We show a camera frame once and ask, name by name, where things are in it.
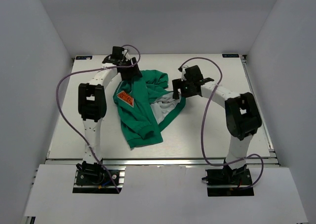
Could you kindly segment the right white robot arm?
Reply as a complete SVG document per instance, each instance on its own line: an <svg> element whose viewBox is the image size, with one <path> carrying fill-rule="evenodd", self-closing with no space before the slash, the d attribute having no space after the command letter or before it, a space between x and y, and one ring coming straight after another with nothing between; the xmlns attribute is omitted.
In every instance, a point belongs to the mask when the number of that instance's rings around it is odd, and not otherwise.
<svg viewBox="0 0 316 224"><path fill-rule="evenodd" d="M231 135L228 154L224 160L227 169L223 171L223 179L234 184L241 178L239 169L246 166L245 158L253 136L262 126L262 119L254 96L250 92L238 94L212 78L204 78L200 68L181 66L178 71L181 78L172 81L173 98L188 98L199 95L210 99L225 110L226 126Z"/></svg>

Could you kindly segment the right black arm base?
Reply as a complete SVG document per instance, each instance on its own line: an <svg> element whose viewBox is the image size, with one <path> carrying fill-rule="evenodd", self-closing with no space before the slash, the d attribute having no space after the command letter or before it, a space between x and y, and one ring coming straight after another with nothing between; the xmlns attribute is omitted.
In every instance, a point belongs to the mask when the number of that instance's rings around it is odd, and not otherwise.
<svg viewBox="0 0 316 224"><path fill-rule="evenodd" d="M254 196L252 177L248 168L234 173L229 166L222 169L207 169L201 179L207 185L208 197Z"/></svg>

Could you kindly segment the green zip jacket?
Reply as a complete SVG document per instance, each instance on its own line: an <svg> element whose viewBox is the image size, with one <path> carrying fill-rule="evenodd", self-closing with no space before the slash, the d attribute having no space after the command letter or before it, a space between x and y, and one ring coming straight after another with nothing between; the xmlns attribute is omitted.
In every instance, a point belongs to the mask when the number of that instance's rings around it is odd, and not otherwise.
<svg viewBox="0 0 316 224"><path fill-rule="evenodd" d="M113 95L121 130L131 149L163 142L162 131L186 105L186 98L173 98L167 73L143 70L141 77L121 81Z"/></svg>

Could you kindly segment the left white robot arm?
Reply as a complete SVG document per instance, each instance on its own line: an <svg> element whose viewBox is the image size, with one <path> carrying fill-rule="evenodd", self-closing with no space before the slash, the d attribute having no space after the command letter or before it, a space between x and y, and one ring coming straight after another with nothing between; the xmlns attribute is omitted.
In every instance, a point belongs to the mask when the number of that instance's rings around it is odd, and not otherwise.
<svg viewBox="0 0 316 224"><path fill-rule="evenodd" d="M83 161L88 164L102 161L100 140L101 123L107 111L106 87L117 74L121 74L122 79L141 76L135 57L104 59L102 64L103 68L89 82L79 85L78 112L84 125L84 137L88 141Z"/></svg>

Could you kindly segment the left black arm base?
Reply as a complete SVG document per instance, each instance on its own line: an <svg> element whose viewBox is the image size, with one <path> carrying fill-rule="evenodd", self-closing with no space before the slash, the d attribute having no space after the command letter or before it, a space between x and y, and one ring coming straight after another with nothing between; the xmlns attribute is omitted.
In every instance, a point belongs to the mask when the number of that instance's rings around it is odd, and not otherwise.
<svg viewBox="0 0 316 224"><path fill-rule="evenodd" d="M76 164L76 169L73 193L119 194L122 189L120 170L110 169L108 174L99 163L89 164L85 161Z"/></svg>

